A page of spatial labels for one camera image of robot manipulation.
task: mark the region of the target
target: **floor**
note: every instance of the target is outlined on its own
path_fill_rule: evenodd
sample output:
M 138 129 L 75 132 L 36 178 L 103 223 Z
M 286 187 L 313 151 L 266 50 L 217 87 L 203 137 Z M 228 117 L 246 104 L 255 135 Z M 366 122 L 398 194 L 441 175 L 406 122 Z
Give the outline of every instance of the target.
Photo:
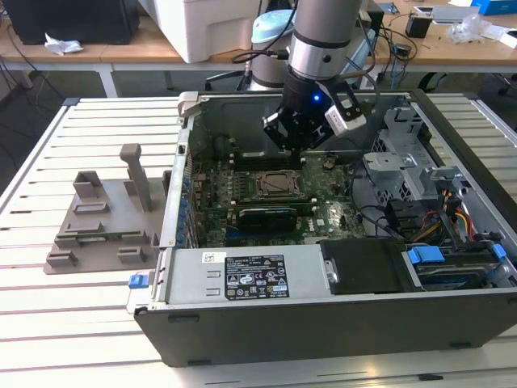
M 168 91 L 163 72 L 120 72 L 116 74 L 119 93 L 123 97 L 152 97 L 178 95 L 182 91 L 202 91 L 210 72 L 182 71 L 173 73 L 174 89 Z M 408 74 L 399 86 L 415 88 L 424 74 Z M 44 82 L 44 77 L 65 97 L 104 97 L 103 87 L 96 73 L 52 72 L 40 76 L 32 74 L 34 87 L 19 91 L 10 101 L 0 104 L 0 192 L 3 192 L 23 164 L 40 135 L 61 106 L 61 98 Z M 440 78 L 430 82 L 434 86 Z M 238 79 L 213 84 L 215 91 L 232 91 Z M 381 87 L 389 88 L 389 79 Z M 517 91 L 499 96 L 502 84 L 492 74 L 453 74 L 443 78 L 436 92 L 471 91 L 499 114 L 512 128 L 517 126 Z

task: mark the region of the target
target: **white paper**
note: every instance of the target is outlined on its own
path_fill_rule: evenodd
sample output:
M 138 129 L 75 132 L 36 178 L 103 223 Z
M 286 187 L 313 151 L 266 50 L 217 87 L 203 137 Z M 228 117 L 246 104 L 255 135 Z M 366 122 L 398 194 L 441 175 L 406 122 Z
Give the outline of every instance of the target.
M 472 6 L 472 0 L 451 0 L 449 4 L 452 6 Z
M 76 40 L 69 40 L 65 42 L 63 40 L 54 39 L 47 34 L 45 34 L 45 37 L 47 38 L 45 47 L 51 53 L 63 56 L 66 53 L 76 53 L 77 51 L 83 50 L 81 44 Z
M 213 263 L 224 263 L 226 259 L 226 252 L 203 252 L 201 257 L 201 263 L 213 264 Z
M 493 24 L 491 24 L 481 33 L 481 35 L 485 38 L 501 40 L 502 36 L 510 30 L 511 28 L 494 26 Z

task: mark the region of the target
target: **desk leg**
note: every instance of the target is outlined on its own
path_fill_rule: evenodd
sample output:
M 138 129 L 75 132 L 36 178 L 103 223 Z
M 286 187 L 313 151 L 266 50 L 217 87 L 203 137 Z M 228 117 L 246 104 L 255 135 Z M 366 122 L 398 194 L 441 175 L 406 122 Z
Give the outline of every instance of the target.
M 174 89 L 174 83 L 172 83 L 172 72 L 164 71 L 163 75 L 165 76 L 165 84 L 167 86 L 168 91 L 172 91 Z
M 97 73 L 99 73 L 100 79 L 103 82 L 104 92 L 106 97 L 113 99 L 119 96 L 116 91 L 115 82 L 113 81 L 113 68 L 110 63 L 98 64 L 95 67 Z

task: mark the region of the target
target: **metal bracket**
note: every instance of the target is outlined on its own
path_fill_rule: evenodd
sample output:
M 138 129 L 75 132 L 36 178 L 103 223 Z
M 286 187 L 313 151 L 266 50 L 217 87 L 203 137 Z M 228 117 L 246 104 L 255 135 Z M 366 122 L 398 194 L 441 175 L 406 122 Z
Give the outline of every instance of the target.
M 200 111 L 201 106 L 197 91 L 185 91 L 179 95 L 178 112 L 180 117 L 188 117 Z

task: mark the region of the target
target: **blue box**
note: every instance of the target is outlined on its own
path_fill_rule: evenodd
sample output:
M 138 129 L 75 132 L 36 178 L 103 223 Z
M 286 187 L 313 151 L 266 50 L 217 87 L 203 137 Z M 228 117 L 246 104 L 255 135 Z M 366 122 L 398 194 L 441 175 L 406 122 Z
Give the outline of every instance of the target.
M 517 14 L 517 0 L 473 0 L 471 6 L 480 6 L 481 15 Z

